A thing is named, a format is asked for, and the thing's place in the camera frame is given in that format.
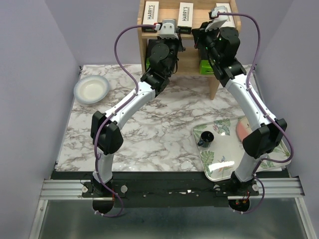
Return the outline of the green black Gillette box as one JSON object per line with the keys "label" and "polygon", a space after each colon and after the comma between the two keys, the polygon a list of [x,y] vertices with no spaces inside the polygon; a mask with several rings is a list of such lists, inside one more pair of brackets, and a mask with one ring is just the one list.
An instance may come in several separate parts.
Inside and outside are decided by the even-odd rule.
{"label": "green black Gillette box", "polygon": [[213,75],[213,70],[208,61],[207,51],[202,46],[200,46],[198,49],[198,57],[199,57],[199,73],[201,75]]}

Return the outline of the small white H box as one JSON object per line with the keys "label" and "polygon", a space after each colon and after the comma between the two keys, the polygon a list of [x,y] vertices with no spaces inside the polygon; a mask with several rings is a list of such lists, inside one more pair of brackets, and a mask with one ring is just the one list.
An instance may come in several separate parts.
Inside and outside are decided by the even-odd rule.
{"label": "small white H box", "polygon": [[177,19],[178,32],[180,34],[191,34],[193,21],[193,3],[181,2]]}

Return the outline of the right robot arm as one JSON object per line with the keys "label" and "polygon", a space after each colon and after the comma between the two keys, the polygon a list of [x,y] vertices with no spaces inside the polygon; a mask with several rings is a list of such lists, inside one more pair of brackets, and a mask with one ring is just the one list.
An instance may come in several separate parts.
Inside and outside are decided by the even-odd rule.
{"label": "right robot arm", "polygon": [[229,183],[230,191],[241,195],[252,182],[262,158],[280,144],[287,122],[266,108],[250,85],[246,70],[236,59],[240,45],[237,29],[204,22],[191,32],[194,47],[204,48],[215,78],[235,98],[252,129],[252,133],[243,139],[245,153]]}

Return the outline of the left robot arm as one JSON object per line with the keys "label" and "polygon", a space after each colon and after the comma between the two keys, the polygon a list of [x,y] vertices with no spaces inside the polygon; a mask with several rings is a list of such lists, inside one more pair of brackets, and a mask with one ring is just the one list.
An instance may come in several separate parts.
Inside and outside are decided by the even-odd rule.
{"label": "left robot arm", "polygon": [[95,154],[93,190],[98,196],[109,193],[118,196],[109,181],[113,178],[114,154],[124,142],[121,130],[142,106],[164,91],[177,67],[178,53],[183,51],[180,37],[159,38],[151,49],[149,67],[139,81],[134,81],[134,89],[106,112],[93,114],[90,132]]}

